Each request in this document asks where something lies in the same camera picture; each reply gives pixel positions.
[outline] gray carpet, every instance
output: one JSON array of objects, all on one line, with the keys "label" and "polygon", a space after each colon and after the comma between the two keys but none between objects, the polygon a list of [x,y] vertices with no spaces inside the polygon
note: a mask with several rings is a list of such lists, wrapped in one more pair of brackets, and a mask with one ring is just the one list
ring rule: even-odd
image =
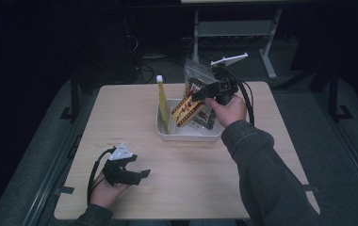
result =
[{"label": "gray carpet", "polygon": [[[267,81],[275,86],[292,78],[295,73],[289,68],[297,41],[275,41],[272,45],[270,58],[278,74],[274,81],[268,79],[257,52],[262,43],[263,41],[257,41],[235,50],[202,51],[202,63],[247,51],[250,55],[248,58],[229,68],[240,79]],[[168,83],[179,83],[184,81],[181,66],[184,59],[185,56],[175,58],[175,62],[172,62],[162,58],[144,63],[162,73]],[[153,76],[145,70],[142,75],[143,80]],[[358,176],[334,129],[334,126],[340,126],[358,152],[358,99],[352,88],[341,81],[339,103],[350,109],[354,119],[343,120],[334,125],[320,101],[323,99],[325,106],[327,92],[310,92],[307,88],[310,79],[307,78],[290,89],[274,90],[273,96],[309,182],[317,189],[315,195],[321,209],[322,225],[358,225]],[[0,225],[66,224],[54,218],[53,210],[57,204],[59,187],[63,185],[71,163],[68,153],[73,149],[76,137],[82,134],[86,126],[96,96],[97,90],[93,95],[80,96],[81,114],[77,121],[70,123],[69,120],[59,118],[64,108],[71,104],[70,85],[66,84],[61,88],[0,201]],[[59,161],[56,160],[58,155],[61,155]],[[44,184],[44,177],[48,172],[54,173],[55,178],[58,178],[50,179],[49,186]],[[43,196],[45,198],[39,199],[42,192],[49,193]],[[37,214],[30,211],[34,202],[41,207]]]}]

